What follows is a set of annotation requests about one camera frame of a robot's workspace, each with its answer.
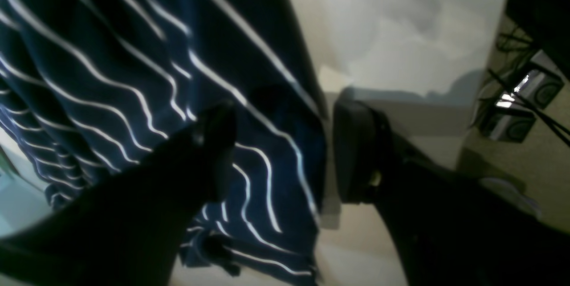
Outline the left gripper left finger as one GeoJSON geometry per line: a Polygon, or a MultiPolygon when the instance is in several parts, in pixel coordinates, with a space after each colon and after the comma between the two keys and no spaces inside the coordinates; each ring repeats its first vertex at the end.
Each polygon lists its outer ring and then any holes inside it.
{"type": "Polygon", "coordinates": [[[220,102],[136,167],[1,239],[1,273],[31,286],[167,286],[187,226],[229,187],[236,108],[220,102]]]}

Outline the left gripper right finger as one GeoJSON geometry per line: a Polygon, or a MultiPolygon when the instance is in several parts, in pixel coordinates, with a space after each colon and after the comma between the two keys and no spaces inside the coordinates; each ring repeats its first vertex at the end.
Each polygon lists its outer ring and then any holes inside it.
{"type": "Polygon", "coordinates": [[[340,199],[371,204],[410,286],[567,286],[569,235],[429,159],[361,101],[334,104],[340,199]]]}

